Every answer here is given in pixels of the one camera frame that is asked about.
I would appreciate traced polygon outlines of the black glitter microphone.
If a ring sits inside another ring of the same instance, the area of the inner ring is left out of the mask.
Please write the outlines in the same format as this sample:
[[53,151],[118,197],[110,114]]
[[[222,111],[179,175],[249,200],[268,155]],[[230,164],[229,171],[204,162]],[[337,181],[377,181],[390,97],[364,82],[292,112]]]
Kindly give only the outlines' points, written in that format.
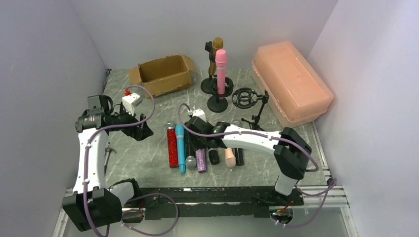
[[185,140],[185,165],[189,170],[193,170],[197,167],[197,161],[195,158],[195,150],[193,148],[192,137],[188,131],[184,134]]

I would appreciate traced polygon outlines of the blue microphone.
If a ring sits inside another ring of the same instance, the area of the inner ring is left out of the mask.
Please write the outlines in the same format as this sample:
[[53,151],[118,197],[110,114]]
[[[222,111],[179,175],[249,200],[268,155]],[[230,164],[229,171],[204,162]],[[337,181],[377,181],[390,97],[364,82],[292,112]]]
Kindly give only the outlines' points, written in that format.
[[185,155],[185,142],[184,142],[184,127],[181,124],[175,126],[176,145],[177,145],[177,159],[179,171],[181,174],[186,172],[186,155]]

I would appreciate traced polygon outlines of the black shock-mount round-base stand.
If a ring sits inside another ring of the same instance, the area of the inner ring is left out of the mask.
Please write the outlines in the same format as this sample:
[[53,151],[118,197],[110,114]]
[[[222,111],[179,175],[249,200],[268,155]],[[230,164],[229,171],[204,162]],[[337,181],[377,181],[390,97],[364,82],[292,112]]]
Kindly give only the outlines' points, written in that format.
[[227,109],[228,102],[227,97],[229,97],[233,92],[233,81],[226,77],[225,84],[224,84],[224,93],[218,93],[218,86],[217,86],[217,75],[214,75],[212,79],[209,81],[209,91],[211,97],[207,101],[207,107],[210,111],[214,113],[221,113]]

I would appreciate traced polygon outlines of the purple glitter microphone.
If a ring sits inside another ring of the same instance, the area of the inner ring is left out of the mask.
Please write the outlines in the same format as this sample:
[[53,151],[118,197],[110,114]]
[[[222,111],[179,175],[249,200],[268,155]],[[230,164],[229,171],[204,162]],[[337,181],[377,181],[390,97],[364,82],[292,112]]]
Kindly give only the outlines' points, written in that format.
[[205,149],[197,149],[195,152],[196,155],[196,162],[197,162],[197,170],[198,172],[206,172],[207,171],[207,163],[206,163],[206,151]]

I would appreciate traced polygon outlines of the red glitter microphone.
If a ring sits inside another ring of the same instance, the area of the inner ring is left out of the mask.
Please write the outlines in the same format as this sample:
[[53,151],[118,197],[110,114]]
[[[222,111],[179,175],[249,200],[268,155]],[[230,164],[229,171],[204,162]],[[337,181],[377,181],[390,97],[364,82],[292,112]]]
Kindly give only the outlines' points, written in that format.
[[168,140],[168,161],[170,168],[178,167],[177,143],[175,134],[175,123],[168,121],[166,123],[167,140]]

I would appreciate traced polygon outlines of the plain black microphone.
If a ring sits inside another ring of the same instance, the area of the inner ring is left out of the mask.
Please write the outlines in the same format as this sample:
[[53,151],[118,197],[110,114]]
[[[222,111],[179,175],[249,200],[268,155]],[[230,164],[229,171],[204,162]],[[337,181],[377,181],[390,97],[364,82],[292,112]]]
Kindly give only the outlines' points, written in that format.
[[211,165],[217,165],[220,163],[217,149],[214,149],[214,148],[208,149],[208,157],[209,157],[209,161]]

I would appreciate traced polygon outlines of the black clip round-base stand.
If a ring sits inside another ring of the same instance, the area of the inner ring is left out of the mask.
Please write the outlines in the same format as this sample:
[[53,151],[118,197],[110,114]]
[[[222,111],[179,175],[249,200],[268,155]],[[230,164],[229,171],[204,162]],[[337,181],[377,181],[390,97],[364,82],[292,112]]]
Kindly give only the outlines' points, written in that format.
[[200,88],[203,93],[210,94],[210,81],[215,74],[216,64],[215,64],[215,55],[216,52],[222,49],[224,46],[223,38],[215,37],[212,41],[208,41],[205,44],[205,51],[209,53],[209,69],[208,69],[208,77],[203,79],[201,82]]

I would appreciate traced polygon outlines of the beige plastic microphone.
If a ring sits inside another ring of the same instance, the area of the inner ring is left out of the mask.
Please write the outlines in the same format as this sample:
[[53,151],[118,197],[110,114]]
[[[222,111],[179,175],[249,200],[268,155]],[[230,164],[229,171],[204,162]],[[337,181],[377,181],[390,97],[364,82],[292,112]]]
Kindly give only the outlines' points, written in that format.
[[225,163],[228,167],[234,167],[236,165],[236,157],[232,148],[224,149]]

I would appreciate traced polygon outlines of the black silver-head microphone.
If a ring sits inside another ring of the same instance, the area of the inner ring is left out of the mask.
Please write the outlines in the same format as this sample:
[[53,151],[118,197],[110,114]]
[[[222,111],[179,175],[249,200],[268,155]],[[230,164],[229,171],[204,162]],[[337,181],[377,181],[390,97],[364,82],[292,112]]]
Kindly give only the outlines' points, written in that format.
[[[236,119],[232,121],[232,124],[235,126],[241,126],[241,121]],[[243,154],[243,149],[241,148],[234,148],[234,155],[236,158],[236,165],[237,166],[243,166],[244,165],[244,154]]]

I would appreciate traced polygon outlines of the cardboard box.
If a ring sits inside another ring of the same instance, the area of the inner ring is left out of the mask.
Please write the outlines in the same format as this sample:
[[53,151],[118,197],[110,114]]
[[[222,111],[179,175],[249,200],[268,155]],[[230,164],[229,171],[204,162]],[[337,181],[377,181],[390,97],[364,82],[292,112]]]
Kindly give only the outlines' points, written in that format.
[[188,89],[197,69],[183,54],[154,59],[128,70],[130,84],[145,87],[153,97]]

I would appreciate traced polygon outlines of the pink microphone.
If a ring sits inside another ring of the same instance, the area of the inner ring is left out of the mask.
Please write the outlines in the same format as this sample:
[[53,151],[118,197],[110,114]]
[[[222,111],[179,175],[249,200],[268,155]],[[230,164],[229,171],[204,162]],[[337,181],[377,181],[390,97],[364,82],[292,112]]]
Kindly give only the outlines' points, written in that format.
[[223,99],[225,93],[226,82],[226,66],[227,66],[227,52],[224,49],[217,51],[215,56],[216,70],[217,70],[217,94],[218,99]]

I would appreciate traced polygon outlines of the gold microphone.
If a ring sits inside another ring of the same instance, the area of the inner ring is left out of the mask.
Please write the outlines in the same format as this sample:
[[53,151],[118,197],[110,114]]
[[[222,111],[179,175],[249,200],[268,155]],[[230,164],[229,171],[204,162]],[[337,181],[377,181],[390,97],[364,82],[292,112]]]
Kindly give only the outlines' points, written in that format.
[[211,41],[210,46],[210,66],[209,66],[209,74],[213,76],[216,71],[216,62],[215,62],[215,56],[218,50],[222,49],[224,46],[223,38],[221,37],[215,37]]

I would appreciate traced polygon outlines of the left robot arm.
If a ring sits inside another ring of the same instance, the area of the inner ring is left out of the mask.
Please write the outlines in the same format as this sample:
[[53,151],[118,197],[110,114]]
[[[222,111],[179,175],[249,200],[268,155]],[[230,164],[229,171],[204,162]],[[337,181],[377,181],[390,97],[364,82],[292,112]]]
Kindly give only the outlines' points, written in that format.
[[140,195],[133,179],[106,186],[106,146],[111,131],[121,131],[136,141],[154,133],[147,123],[138,124],[135,108],[142,98],[133,93],[122,98],[119,111],[114,112],[113,101],[106,95],[89,96],[88,108],[75,123],[80,144],[79,169],[73,193],[64,197],[62,207],[81,232],[107,226],[122,219],[122,207]]

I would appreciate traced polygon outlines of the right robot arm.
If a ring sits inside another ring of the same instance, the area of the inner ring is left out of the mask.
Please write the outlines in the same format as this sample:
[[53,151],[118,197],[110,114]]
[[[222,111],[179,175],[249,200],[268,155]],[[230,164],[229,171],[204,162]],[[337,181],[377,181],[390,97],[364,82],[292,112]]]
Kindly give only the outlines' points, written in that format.
[[256,131],[219,121],[211,125],[193,116],[184,128],[208,148],[240,148],[273,156],[280,173],[274,185],[277,193],[289,196],[308,172],[311,147],[292,128],[282,131]]

